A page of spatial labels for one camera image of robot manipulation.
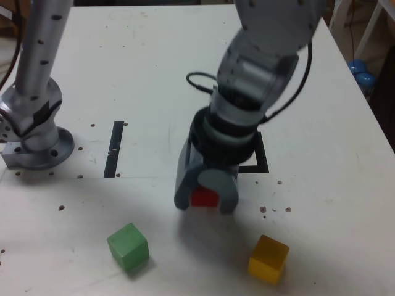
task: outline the table surface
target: table surface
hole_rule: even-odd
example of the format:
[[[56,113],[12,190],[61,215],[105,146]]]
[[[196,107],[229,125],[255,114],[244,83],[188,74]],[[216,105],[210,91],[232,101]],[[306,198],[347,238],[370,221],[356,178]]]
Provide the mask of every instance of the table surface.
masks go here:
[[[185,75],[216,73],[239,27],[233,6],[72,9],[52,77],[64,96],[56,123],[76,149],[20,176],[0,161],[2,294],[393,294],[395,156],[322,21],[301,95],[259,128],[270,173],[239,176],[234,215],[174,207],[178,154],[208,102]],[[303,49],[274,109],[306,60]],[[104,179],[115,121],[128,123],[121,177]],[[106,239],[130,222],[151,258],[125,274]],[[247,273],[261,234],[290,246],[278,287]]]

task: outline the metal robot arm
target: metal robot arm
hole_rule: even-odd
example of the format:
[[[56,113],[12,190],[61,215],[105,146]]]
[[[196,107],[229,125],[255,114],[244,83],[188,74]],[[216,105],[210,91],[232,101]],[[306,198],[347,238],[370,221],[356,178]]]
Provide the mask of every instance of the metal robot arm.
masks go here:
[[[2,157],[8,167],[42,170],[72,153],[72,135],[54,117],[62,93],[50,77],[72,0],[33,0],[15,83],[0,97]]]
[[[198,111],[178,161],[175,205],[238,203],[239,164],[254,153],[257,127],[282,94],[325,10],[325,0],[236,0],[242,23],[217,73],[210,106]]]

